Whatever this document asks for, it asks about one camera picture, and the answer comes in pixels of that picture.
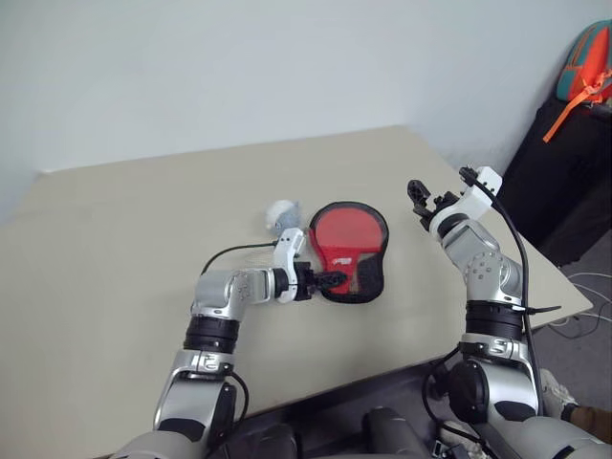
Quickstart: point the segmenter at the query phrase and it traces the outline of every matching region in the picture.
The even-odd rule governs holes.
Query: red backpack
[[[612,20],[600,21],[580,34],[557,83],[557,98],[569,103],[543,140],[548,142],[578,104],[612,97]]]

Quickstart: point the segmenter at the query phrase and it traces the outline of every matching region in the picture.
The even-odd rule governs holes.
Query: beige table surface
[[[386,285],[368,304],[251,307],[237,347],[251,412],[446,353],[464,329],[466,289],[411,212],[411,178],[432,193],[462,189],[402,127],[41,177],[0,227],[0,456],[85,459],[150,429],[204,261],[271,240],[263,211],[276,199],[299,200],[305,223],[338,200],[378,209],[390,228]],[[483,221],[518,259],[501,217]],[[591,306],[528,252],[531,304],[563,306],[535,323]],[[213,268],[268,260],[244,251]]]

